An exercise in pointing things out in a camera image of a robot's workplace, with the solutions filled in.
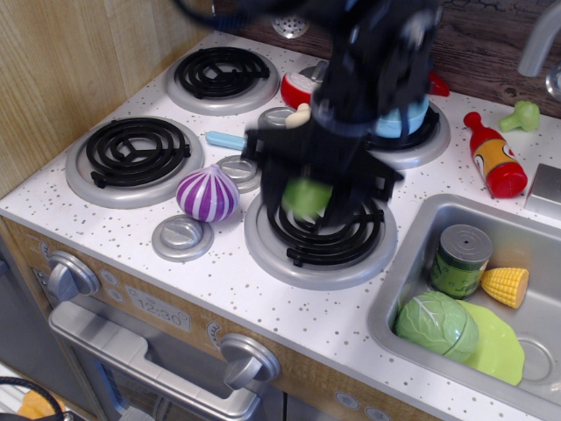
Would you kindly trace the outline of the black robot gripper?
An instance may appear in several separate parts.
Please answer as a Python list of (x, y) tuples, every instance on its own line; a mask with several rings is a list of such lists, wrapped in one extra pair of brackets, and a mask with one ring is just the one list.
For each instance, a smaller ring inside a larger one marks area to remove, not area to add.
[(372, 156), (362, 136), (331, 132), (311, 115), (309, 121), (284, 131), (285, 141), (258, 139), (258, 127), (245, 131), (242, 157), (261, 171), (261, 194), (268, 213), (281, 206), (292, 178), (305, 177), (331, 187), (320, 227), (343, 225), (365, 200), (391, 200), (403, 175)]

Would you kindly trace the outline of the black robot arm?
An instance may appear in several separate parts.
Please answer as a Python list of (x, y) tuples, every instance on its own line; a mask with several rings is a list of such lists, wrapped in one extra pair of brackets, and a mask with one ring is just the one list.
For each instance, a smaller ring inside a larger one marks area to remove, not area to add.
[(364, 141), (380, 117), (424, 98), (438, 1), (240, 1), (234, 12), (215, 16), (183, 2), (177, 6), (196, 23), (219, 31), (263, 16), (295, 15), (332, 38), (309, 121), (294, 129), (246, 134), (242, 155), (261, 170), (261, 196), (269, 211), (282, 206), (288, 185), (299, 178), (330, 188), (325, 226), (346, 222), (367, 201), (391, 197), (401, 174), (374, 158)]

